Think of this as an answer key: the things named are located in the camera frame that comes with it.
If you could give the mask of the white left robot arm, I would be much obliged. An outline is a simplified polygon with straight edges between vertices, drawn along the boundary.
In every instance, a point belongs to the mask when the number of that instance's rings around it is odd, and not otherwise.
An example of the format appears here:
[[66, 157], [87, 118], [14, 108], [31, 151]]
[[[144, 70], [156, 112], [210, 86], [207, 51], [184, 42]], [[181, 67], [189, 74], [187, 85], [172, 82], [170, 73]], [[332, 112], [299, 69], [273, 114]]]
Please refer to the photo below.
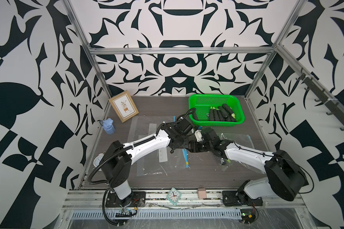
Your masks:
[[119, 200], [130, 199], [133, 191], [128, 177], [131, 166], [144, 156], [162, 148], [188, 148], [189, 137], [196, 127], [186, 119], [171, 123], [161, 123], [156, 132], [134, 142], [121, 144], [116, 141], [111, 144], [100, 160], [98, 167], [102, 170], [111, 191], [116, 193]]

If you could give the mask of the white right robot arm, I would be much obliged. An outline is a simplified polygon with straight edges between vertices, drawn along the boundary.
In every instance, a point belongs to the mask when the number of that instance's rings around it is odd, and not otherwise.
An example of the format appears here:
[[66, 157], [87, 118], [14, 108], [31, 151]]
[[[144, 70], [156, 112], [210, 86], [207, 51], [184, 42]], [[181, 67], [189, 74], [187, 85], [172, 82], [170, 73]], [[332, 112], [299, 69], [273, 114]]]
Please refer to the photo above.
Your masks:
[[308, 185], [304, 169], [287, 152], [266, 152], [244, 147], [234, 140], [221, 139], [212, 128], [196, 131], [195, 139], [189, 141], [187, 150], [191, 153], [211, 152], [217, 157], [239, 162], [265, 174], [265, 177], [247, 180], [239, 187], [236, 195], [240, 204], [262, 197], [293, 201], [301, 188]]

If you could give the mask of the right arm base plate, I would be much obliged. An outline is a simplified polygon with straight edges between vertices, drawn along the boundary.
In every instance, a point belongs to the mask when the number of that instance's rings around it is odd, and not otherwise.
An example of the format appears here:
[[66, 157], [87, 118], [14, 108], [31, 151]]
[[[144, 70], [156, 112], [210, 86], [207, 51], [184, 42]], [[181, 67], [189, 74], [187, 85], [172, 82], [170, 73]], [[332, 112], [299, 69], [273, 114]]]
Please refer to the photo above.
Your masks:
[[223, 191], [222, 202], [226, 207], [234, 206], [263, 206], [261, 197], [251, 199], [244, 191]]

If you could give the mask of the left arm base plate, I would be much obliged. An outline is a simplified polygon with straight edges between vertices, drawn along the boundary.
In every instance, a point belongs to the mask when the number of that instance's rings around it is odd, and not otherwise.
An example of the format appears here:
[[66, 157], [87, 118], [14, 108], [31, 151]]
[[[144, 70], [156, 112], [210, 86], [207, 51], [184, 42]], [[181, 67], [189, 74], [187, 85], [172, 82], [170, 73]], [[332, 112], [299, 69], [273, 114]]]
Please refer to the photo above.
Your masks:
[[107, 208], [138, 207], [143, 206], [145, 204], [145, 200], [145, 191], [132, 191], [131, 194], [123, 200], [119, 199], [116, 193], [109, 193], [106, 197], [105, 206]]

